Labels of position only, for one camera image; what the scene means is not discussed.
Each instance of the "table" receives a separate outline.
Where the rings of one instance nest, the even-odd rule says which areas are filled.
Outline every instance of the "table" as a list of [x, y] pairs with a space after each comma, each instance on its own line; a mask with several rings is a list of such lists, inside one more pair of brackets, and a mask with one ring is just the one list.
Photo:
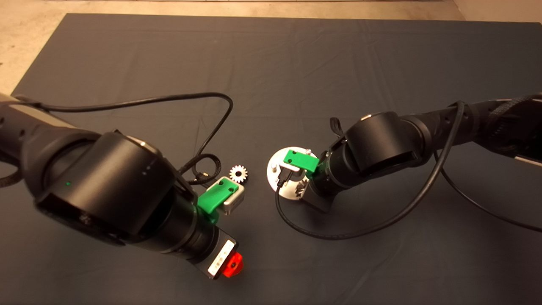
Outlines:
[[[0, 192], [0, 303], [540, 303], [542, 236], [482, 213], [443, 179], [393, 227], [328, 242], [282, 222], [265, 168], [283, 147], [325, 150], [330, 116], [346, 128], [367, 113], [542, 91], [541, 49], [537, 23], [69, 14], [14, 94], [58, 105], [230, 95], [233, 114], [207, 151], [250, 172], [242, 206], [218, 223], [240, 242], [245, 268], [210, 281], [181, 259], [102, 244], [40, 215], [20, 183]], [[224, 110], [201, 100], [59, 116], [118, 128], [181, 165]], [[284, 208], [320, 232], [370, 226], [399, 211], [430, 167], [343, 192], [327, 215]], [[446, 168], [487, 207], [542, 225], [539, 168], [472, 143], [452, 149]]]

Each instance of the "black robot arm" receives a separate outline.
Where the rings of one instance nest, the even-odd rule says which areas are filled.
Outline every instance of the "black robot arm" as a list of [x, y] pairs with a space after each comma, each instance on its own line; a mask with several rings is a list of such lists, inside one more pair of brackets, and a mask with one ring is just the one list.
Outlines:
[[181, 173], [140, 139], [79, 129], [0, 94], [0, 161], [19, 169], [0, 187], [24, 180], [39, 211], [82, 233], [185, 258], [209, 278], [234, 274], [232, 259], [240, 264], [237, 241], [202, 211]]
[[[342, 190], [425, 164], [443, 148], [456, 112], [451, 106], [401, 117], [382, 112], [361, 118], [322, 153], [302, 199], [327, 212]], [[495, 153], [541, 164], [542, 96], [465, 105], [453, 145], [472, 141]]]

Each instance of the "small silver gear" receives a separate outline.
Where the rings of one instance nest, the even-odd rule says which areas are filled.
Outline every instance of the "small silver gear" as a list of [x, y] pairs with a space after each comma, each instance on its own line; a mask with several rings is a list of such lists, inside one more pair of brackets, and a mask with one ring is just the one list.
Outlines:
[[233, 181], [243, 184], [248, 178], [248, 171], [242, 165], [236, 165], [230, 170], [230, 179]]

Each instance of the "metal base plate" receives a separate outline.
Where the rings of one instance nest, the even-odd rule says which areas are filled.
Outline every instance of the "metal base plate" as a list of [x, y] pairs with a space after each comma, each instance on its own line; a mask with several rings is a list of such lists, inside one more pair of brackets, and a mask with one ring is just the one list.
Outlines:
[[[313, 157], [316, 157], [310, 150], [301, 148], [301, 147], [286, 147], [279, 151], [277, 151], [271, 159], [269, 159], [269, 163], [267, 163], [267, 181], [269, 182], [269, 185], [273, 189], [273, 191], [276, 192], [277, 183], [279, 181], [279, 174], [281, 171], [281, 164], [284, 164], [284, 158], [286, 157], [286, 154], [289, 150], [294, 150], [302, 154], [310, 154]], [[299, 181], [288, 181], [286, 182], [282, 188], [280, 189], [279, 195], [281, 197], [284, 197], [286, 199], [290, 200], [300, 200], [301, 199], [301, 192], [300, 190], [304, 188], [304, 185], [308, 184], [308, 178], [305, 176], [305, 173], [300, 173], [303, 175], [303, 178]]]

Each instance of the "circular metal disc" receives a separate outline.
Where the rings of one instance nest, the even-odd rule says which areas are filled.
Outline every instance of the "circular metal disc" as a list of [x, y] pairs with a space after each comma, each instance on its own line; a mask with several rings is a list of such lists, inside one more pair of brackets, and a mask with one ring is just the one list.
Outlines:
[[[302, 154], [306, 154], [308, 151], [310, 152], [310, 150], [307, 150], [305, 148], [292, 146], [292, 147], [286, 147], [277, 151], [271, 157], [271, 159], [269, 160], [269, 163], [267, 163], [267, 181], [269, 182], [269, 185], [275, 192], [277, 188], [276, 184], [279, 181], [279, 174], [281, 170], [280, 164], [286, 157], [286, 154], [288, 153], [289, 150], [297, 151]], [[303, 173], [303, 179], [301, 179], [300, 181], [290, 180], [286, 182], [280, 189], [279, 195], [281, 195], [281, 197], [284, 197], [290, 200], [300, 200], [301, 197], [296, 194], [296, 190], [297, 190], [298, 185], [301, 182], [308, 183], [308, 178], [305, 176], [304, 173]]]

